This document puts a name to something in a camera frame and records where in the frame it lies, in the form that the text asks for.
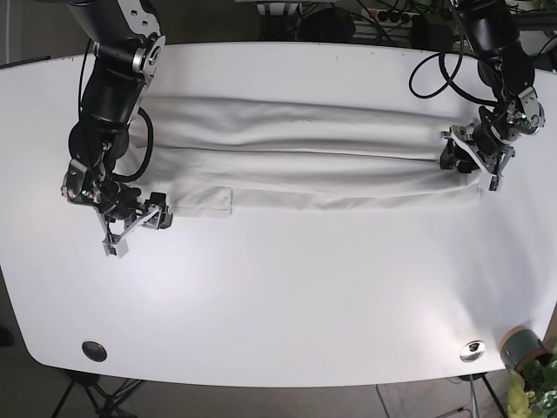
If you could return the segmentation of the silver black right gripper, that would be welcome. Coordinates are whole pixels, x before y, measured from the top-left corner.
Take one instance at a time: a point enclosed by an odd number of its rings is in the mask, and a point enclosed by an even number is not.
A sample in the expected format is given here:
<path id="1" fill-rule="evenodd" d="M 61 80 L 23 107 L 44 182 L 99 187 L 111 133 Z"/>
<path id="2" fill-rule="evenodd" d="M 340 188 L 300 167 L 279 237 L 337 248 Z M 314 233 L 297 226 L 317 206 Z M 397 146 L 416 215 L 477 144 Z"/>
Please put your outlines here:
<path id="1" fill-rule="evenodd" d="M 80 161 L 69 163 L 61 193 L 69 203 L 95 210 L 104 230 L 103 247 L 107 256 L 124 257 L 129 251 L 127 239 L 136 230 L 167 229 L 173 220 L 165 193 L 152 192 L 142 204 L 139 189 L 114 181 L 102 172 L 95 173 Z M 121 233 L 110 229 L 110 224 L 117 221 L 124 222 Z"/>

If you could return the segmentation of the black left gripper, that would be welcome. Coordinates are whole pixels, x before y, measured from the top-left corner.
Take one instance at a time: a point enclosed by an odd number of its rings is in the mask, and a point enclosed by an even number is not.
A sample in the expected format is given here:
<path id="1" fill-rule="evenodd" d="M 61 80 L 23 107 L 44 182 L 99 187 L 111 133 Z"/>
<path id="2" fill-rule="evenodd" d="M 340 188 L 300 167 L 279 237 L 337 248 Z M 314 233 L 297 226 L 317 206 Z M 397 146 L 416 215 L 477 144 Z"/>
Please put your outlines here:
<path id="1" fill-rule="evenodd" d="M 534 135 L 543 128 L 545 112 L 536 91 L 523 91 L 505 103 L 499 102 L 493 111 L 481 106 L 479 115 L 480 124 L 474 128 L 451 126 L 440 134 L 446 141 L 439 159 L 440 169 L 462 174 L 480 171 L 481 191 L 498 192 L 504 180 L 503 171 L 515 157 L 514 148 L 507 147 L 520 135 Z"/>

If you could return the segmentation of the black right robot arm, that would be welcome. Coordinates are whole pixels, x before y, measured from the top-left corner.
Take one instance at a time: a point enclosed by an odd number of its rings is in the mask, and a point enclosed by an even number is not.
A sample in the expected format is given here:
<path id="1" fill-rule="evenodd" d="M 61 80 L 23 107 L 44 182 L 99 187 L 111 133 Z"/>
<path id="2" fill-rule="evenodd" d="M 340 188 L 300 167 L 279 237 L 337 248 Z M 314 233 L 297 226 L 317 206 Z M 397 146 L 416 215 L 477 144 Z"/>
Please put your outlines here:
<path id="1" fill-rule="evenodd" d="M 141 200 L 134 187 L 154 150 L 154 127 L 141 107 L 165 47 L 158 13 L 148 1 L 69 1 L 67 6 L 89 40 L 95 62 L 78 86 L 78 121 L 69 135 L 71 160 L 61 192 L 74 205 L 93 208 L 104 231 L 107 255 L 123 257 L 127 238 L 137 229 L 171 225 L 166 196 Z M 143 119 L 147 147 L 139 168 L 118 174 L 117 161 L 128 151 L 134 118 Z"/>

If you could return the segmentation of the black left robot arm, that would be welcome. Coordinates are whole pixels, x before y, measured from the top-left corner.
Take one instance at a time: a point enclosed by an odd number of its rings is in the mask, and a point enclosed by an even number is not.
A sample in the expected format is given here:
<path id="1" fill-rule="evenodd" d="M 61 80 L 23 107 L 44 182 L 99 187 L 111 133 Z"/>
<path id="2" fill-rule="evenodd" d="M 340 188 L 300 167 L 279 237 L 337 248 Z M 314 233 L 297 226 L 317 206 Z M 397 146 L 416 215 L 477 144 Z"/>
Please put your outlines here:
<path id="1" fill-rule="evenodd" d="M 534 89 L 533 60 L 524 52 L 513 15 L 504 1 L 452 1 L 450 9 L 459 31 L 459 42 L 468 45 L 478 64 L 481 81 L 492 90 L 493 100 L 474 98 L 448 72 L 445 53 L 435 53 L 445 83 L 459 96 L 479 106 L 479 116 L 467 125 L 443 132 L 446 146 L 440 168 L 460 174 L 478 174 L 485 192 L 500 188 L 503 171 L 514 157 L 513 143 L 522 135 L 534 135 L 546 119 Z"/>

